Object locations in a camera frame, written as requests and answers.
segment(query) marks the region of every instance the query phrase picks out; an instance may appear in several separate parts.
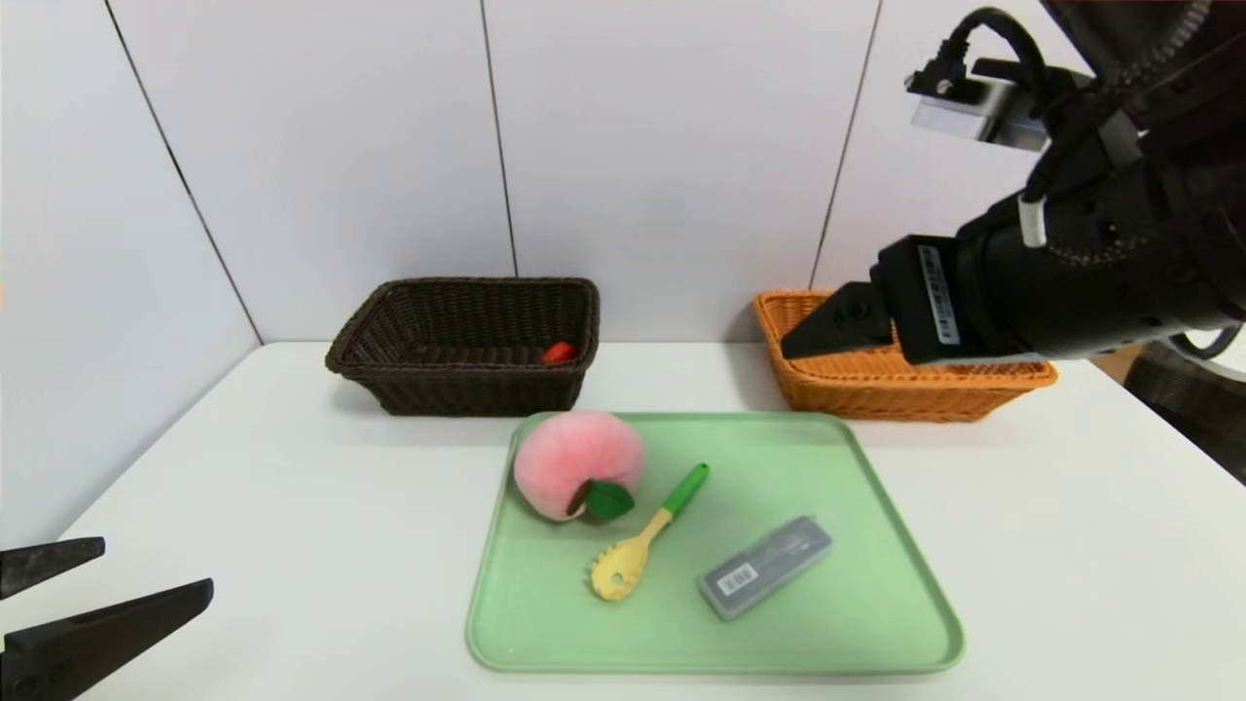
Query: orange wicker basket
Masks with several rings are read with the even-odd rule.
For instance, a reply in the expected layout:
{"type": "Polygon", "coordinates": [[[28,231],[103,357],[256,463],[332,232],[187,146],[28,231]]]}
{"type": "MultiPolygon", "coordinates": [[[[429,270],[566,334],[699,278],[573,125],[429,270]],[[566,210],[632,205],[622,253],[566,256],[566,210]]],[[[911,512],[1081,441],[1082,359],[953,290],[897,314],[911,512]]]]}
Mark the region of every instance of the orange wicker basket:
{"type": "Polygon", "coordinates": [[[910,366],[896,344],[785,361],[779,340],[830,293],[766,291],[754,300],[770,364],[792,410],[850,420],[976,422],[1030,390],[1055,382],[1049,364],[910,366]]]}

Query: plush peach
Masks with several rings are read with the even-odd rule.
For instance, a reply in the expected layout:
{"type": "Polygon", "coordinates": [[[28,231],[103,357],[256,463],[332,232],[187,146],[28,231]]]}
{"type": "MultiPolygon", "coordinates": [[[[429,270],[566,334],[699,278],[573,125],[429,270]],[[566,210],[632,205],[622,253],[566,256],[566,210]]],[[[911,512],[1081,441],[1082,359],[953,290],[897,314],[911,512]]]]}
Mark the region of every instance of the plush peach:
{"type": "Polygon", "coordinates": [[[606,412],[551,417],[528,435],[515,457],[520,492],[538,513],[557,522],[584,513],[589,493],[608,491],[603,487],[617,484],[634,494],[643,473],[640,436],[606,412]]]}

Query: pink peach toy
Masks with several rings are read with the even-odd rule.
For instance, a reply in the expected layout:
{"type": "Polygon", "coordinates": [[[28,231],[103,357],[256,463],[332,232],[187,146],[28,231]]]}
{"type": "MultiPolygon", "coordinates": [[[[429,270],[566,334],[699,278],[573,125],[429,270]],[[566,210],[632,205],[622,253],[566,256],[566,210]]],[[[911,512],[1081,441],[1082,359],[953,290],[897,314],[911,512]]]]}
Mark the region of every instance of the pink peach toy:
{"type": "Polygon", "coordinates": [[[515,482],[556,522],[586,510],[611,519],[632,508],[644,473],[644,442],[606,412],[567,412],[541,422],[515,457],[515,482]]]}

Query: green leaf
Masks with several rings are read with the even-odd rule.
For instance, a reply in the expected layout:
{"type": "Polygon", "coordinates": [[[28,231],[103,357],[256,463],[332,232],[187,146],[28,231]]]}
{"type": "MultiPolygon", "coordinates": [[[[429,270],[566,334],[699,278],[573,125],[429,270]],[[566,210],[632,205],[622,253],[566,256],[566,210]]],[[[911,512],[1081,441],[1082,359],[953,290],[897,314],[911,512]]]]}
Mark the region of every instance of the green leaf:
{"type": "Polygon", "coordinates": [[[592,481],[588,499],[584,506],[588,513],[598,519],[611,520],[622,517],[635,507],[632,494],[622,484],[592,481]]]}

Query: red object in basket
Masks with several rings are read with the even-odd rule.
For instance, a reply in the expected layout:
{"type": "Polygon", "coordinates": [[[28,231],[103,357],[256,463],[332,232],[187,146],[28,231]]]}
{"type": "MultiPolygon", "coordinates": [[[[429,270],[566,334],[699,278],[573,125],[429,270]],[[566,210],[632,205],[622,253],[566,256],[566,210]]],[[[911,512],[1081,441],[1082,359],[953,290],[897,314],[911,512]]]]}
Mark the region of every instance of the red object in basket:
{"type": "Polygon", "coordinates": [[[545,356],[541,356],[541,362],[547,366],[566,364],[568,361],[574,361],[577,355],[574,345],[567,342],[566,340],[559,340],[546,350],[545,356]]]}

